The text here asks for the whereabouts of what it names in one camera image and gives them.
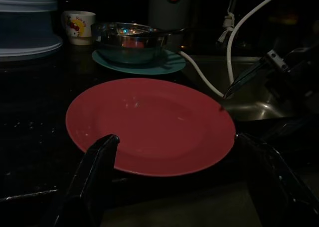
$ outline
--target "plate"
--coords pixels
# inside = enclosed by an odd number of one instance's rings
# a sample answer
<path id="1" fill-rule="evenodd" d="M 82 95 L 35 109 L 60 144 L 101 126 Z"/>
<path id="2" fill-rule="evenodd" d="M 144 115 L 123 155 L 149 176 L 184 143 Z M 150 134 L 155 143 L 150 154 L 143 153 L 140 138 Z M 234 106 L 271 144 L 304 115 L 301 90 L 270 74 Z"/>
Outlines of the plate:
<path id="1" fill-rule="evenodd" d="M 81 93 L 66 114 L 75 144 L 86 151 L 113 133 L 115 168 L 146 176 L 179 176 L 208 168 L 231 150 L 235 126 L 209 96 L 154 79 L 120 79 Z"/>
<path id="2" fill-rule="evenodd" d="M 147 64 L 120 64 L 112 62 L 101 57 L 97 51 L 92 53 L 92 58 L 95 62 L 106 68 L 129 74 L 170 74 L 183 69 L 186 65 L 183 57 L 169 50 L 164 50 L 159 58 Z"/>

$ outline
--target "mug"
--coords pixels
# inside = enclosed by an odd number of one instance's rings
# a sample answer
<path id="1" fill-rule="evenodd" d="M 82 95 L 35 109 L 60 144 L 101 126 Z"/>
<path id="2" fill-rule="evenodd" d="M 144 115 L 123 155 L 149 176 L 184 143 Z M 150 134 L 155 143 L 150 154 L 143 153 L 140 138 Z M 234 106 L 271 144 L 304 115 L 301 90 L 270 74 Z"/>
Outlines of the mug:
<path id="1" fill-rule="evenodd" d="M 62 13 L 61 22 L 71 44 L 92 44 L 91 24 L 95 23 L 95 13 L 67 10 Z"/>

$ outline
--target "bowl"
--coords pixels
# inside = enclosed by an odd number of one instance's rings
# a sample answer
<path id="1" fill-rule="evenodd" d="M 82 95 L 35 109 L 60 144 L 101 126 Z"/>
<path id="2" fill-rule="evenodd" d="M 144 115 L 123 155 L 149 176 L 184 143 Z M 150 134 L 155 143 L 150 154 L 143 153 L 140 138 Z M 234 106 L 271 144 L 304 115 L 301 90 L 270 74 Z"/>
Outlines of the bowl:
<path id="1" fill-rule="evenodd" d="M 95 23 L 92 39 L 98 53 L 108 60 L 126 63 L 147 63 L 157 58 L 167 42 L 167 35 L 138 37 L 145 31 L 157 31 L 147 25 L 132 23 Z"/>

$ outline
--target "white cable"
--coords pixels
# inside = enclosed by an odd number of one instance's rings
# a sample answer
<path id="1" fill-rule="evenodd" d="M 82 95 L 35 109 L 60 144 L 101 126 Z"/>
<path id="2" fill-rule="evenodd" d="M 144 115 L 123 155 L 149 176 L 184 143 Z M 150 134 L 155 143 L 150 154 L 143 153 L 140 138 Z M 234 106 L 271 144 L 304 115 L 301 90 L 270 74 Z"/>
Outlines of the white cable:
<path id="1" fill-rule="evenodd" d="M 231 65 L 231 46 L 233 43 L 233 40 L 235 38 L 235 35 L 237 33 L 237 31 L 239 30 L 239 28 L 241 27 L 241 25 L 249 18 L 251 17 L 256 11 L 258 11 L 261 7 L 263 7 L 264 5 L 266 5 L 267 3 L 271 2 L 272 0 L 264 0 L 263 2 L 261 2 L 258 6 L 256 6 L 255 8 L 253 8 L 247 15 L 245 15 L 239 22 L 238 24 L 235 26 L 233 32 L 231 33 L 229 40 L 228 40 L 228 44 L 227 44 L 227 52 L 226 52 L 226 58 L 227 58 L 227 69 L 228 69 L 228 77 L 229 77 L 229 82 L 230 84 L 232 84 L 234 82 L 234 75 L 233 75 L 233 68 Z"/>
<path id="2" fill-rule="evenodd" d="M 223 97 L 224 95 L 217 89 L 215 88 L 209 81 L 208 79 L 204 76 L 202 71 L 199 69 L 199 66 L 195 63 L 195 61 L 186 53 L 183 51 L 180 51 L 179 54 L 183 56 L 186 60 L 188 60 L 195 68 L 195 70 L 198 72 L 199 76 L 202 78 L 202 80 L 205 82 L 205 84 L 218 96 Z"/>

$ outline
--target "teal plate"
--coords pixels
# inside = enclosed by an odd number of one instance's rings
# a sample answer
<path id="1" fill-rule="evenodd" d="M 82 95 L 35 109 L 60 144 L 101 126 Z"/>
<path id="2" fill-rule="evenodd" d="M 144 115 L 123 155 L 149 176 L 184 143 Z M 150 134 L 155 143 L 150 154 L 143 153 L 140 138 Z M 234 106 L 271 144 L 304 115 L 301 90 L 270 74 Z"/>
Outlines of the teal plate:
<path id="1" fill-rule="evenodd" d="M 164 50 L 158 58 L 147 64 L 115 63 L 101 57 L 96 50 L 92 53 L 92 58 L 106 68 L 130 74 L 170 74 L 183 69 L 186 65 L 183 57 L 169 50 Z"/>

